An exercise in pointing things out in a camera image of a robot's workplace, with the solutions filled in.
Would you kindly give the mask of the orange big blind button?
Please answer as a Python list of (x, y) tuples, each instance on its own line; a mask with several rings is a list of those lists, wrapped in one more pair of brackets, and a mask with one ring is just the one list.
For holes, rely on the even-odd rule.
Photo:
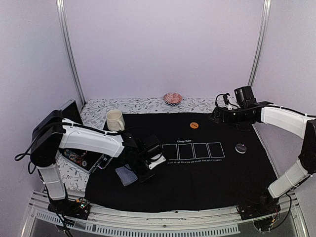
[(199, 124), (197, 122), (191, 122), (190, 123), (190, 128), (197, 129), (198, 127), (199, 127)]

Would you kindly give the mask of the black round dealer button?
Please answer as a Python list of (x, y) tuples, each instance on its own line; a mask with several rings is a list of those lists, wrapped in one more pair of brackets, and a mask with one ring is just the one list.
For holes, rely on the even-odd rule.
[(247, 151), (247, 147), (244, 144), (239, 143), (239, 144), (236, 144), (235, 150), (240, 154), (245, 154)]

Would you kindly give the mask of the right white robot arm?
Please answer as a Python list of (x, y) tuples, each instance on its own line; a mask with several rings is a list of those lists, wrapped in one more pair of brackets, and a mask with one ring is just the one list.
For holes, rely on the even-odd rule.
[(259, 215), (266, 215), (274, 208), (273, 199), (315, 175), (316, 118), (272, 102), (258, 102), (250, 86), (235, 89), (234, 95), (236, 104), (229, 94), (220, 94), (224, 105), (215, 104), (210, 120), (239, 129), (256, 125), (278, 171), (284, 172), (268, 186), (268, 196), (255, 205)]

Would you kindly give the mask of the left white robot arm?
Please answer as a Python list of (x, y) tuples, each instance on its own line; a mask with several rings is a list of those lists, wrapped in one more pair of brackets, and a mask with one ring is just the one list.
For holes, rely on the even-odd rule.
[(152, 177), (153, 169), (166, 161), (162, 145), (154, 135), (135, 140), (126, 129), (106, 131), (92, 128), (64, 118), (59, 110), (52, 111), (33, 132), (30, 161), (39, 169), (49, 197), (62, 214), (70, 214), (74, 207), (67, 199), (56, 164), (60, 149), (77, 149), (120, 158), (140, 182)]

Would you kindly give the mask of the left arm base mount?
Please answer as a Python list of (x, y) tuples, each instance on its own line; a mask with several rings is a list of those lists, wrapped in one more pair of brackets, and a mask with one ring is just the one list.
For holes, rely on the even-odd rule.
[(83, 197), (76, 200), (69, 200), (68, 197), (61, 200), (52, 200), (48, 197), (48, 210), (62, 216), (87, 220), (90, 213), (90, 201)]

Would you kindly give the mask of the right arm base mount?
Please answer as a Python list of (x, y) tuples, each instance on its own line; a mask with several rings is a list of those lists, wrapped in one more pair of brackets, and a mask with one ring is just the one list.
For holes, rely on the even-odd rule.
[[(242, 220), (254, 219), (266, 215), (280, 212), (279, 198), (260, 197), (259, 201), (254, 202), (248, 199), (241, 200), (236, 205), (236, 210)], [(270, 231), (276, 222), (276, 217), (270, 217), (268, 220), (259, 220), (254, 222), (254, 226), (261, 232)]]

